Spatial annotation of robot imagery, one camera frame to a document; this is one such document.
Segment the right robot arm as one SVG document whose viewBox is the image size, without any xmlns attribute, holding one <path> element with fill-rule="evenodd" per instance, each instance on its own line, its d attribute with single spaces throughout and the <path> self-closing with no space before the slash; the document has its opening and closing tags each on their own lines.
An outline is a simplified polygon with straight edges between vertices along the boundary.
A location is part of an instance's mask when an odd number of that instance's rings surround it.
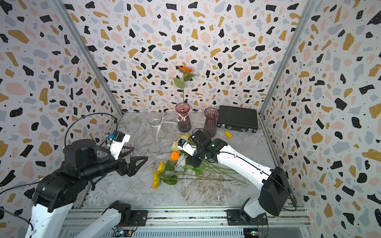
<svg viewBox="0 0 381 238">
<path fill-rule="evenodd" d="M 239 209 L 238 221 L 250 224 L 267 214 L 279 216 L 288 199 L 297 207 L 282 168 L 272 169 L 256 163 L 227 142 L 219 138 L 212 140 L 203 130 L 196 131 L 188 141 L 180 139 L 177 147 L 188 154 L 187 165 L 198 168 L 203 161 L 220 163 L 245 177 L 260 191 L 259 197 L 247 199 Z"/>
</svg>

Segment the yellow sunflower small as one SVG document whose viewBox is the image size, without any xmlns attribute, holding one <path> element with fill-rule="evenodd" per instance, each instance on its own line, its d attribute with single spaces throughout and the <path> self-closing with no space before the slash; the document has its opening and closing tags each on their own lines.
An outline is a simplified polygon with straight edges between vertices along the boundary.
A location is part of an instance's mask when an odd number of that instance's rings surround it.
<svg viewBox="0 0 381 238">
<path fill-rule="evenodd" d="M 184 171 L 178 170 L 178 168 L 175 167 L 174 164 L 170 160 L 168 160 L 165 163 L 163 161 L 161 161 L 160 165 L 157 169 L 157 172 L 159 172 L 160 174 L 173 174 L 175 172 L 183 172 L 184 173 Z M 186 173 L 194 174 L 193 171 L 186 171 Z"/>
</svg>

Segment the yellow sunflower large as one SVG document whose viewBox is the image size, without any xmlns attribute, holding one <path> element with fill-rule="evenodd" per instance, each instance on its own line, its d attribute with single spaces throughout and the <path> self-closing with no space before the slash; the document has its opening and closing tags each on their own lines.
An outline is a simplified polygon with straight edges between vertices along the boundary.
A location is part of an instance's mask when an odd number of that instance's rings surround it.
<svg viewBox="0 0 381 238">
<path fill-rule="evenodd" d="M 244 181 L 238 180 L 236 178 L 207 177 L 204 174 L 200 174 L 200 173 L 190 174 L 190 173 L 183 173 L 183 172 L 175 172 L 173 174 L 160 174 L 159 172 L 154 172 L 152 188 L 157 189 L 162 183 L 174 186 L 181 180 L 229 181 L 229 182 L 233 181 L 233 182 L 245 183 Z"/>
</svg>

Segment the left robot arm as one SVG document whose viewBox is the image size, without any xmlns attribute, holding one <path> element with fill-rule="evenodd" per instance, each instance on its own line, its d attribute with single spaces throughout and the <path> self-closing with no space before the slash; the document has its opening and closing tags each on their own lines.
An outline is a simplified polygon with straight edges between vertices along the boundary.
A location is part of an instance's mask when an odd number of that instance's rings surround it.
<svg viewBox="0 0 381 238">
<path fill-rule="evenodd" d="M 107 148 L 91 139 L 81 139 L 63 148 L 61 166 L 44 177 L 33 195 L 30 231 L 27 238 L 57 238 L 64 220 L 77 196 L 95 178 L 117 172 L 121 176 L 134 176 L 148 161 L 147 156 L 133 156 L 127 163 L 128 153 L 113 157 Z"/>
</svg>

